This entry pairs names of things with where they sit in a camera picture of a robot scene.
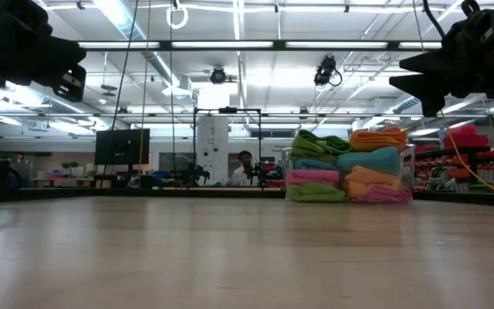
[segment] yellow cable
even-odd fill
[[[149,53],[150,22],[152,20],[152,0],[148,2],[148,33],[146,37],[146,53]],[[144,90],[142,94],[142,119],[141,119],[141,151],[138,159],[138,184],[142,187],[142,150],[144,148],[144,111],[146,109],[146,89],[148,88],[148,61],[144,62]]]
[[[459,160],[461,161],[461,164],[466,168],[480,183],[492,188],[494,190],[494,185],[490,185],[485,182],[478,174],[474,173],[469,166],[467,166],[466,163],[464,163],[464,160],[462,159],[461,153],[459,152],[459,149],[456,147],[456,142],[455,139],[453,138],[453,135],[451,134],[451,129],[449,128],[449,123],[447,122],[447,119],[445,118],[445,115],[443,114],[443,111],[440,111],[442,114],[443,122],[445,123],[445,126],[447,127],[447,133],[449,135],[449,138],[451,139],[451,143],[453,143],[453,148],[455,148],[456,155],[458,155]]]

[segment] wooden floor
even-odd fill
[[[0,308],[494,308],[494,207],[0,204]]]

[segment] blue towel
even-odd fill
[[[388,175],[398,176],[400,174],[400,158],[395,146],[380,148],[369,153],[341,154],[336,165],[343,173],[351,173],[353,167],[359,165]]]
[[[292,163],[291,169],[322,169],[337,171],[339,168],[334,164],[318,159],[296,159]]]

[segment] orange towel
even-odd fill
[[[355,166],[345,178],[348,197],[355,198],[368,193],[371,187],[378,185],[389,189],[399,189],[400,179],[396,176],[375,172],[369,168]]]
[[[400,128],[389,128],[378,132],[354,131],[350,135],[353,151],[373,151],[396,146],[398,153],[406,149],[407,133]]]

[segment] person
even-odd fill
[[[244,150],[238,154],[239,162],[241,162],[241,167],[236,169],[232,174],[232,185],[238,186],[251,186],[258,185],[258,177],[253,177],[253,166],[251,165],[251,160],[253,155]]]

